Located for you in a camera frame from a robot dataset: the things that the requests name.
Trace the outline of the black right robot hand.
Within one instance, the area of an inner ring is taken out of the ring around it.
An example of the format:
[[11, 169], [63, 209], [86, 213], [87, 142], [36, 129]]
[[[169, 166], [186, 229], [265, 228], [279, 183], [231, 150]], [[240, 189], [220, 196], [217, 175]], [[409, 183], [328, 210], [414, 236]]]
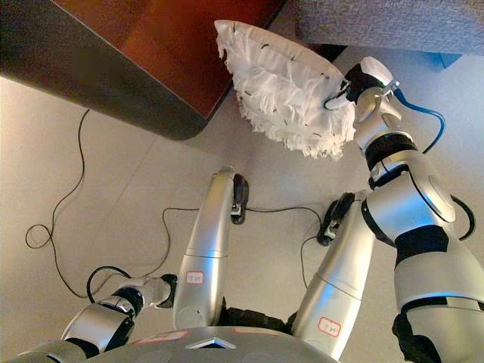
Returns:
[[362, 58], [343, 77], [340, 90], [324, 102], [326, 110], [336, 110], [347, 104], [356, 105], [360, 96], [370, 88], [376, 88], [378, 95], [388, 95], [399, 87], [389, 69], [374, 57]]

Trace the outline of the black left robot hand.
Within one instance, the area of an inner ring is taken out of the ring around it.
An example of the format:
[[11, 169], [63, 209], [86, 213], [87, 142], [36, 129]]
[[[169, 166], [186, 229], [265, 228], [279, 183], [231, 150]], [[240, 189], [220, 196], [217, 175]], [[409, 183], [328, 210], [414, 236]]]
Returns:
[[174, 306], [178, 277], [174, 274], [164, 274], [163, 281], [169, 285], [169, 295], [159, 304], [161, 309], [171, 309]]

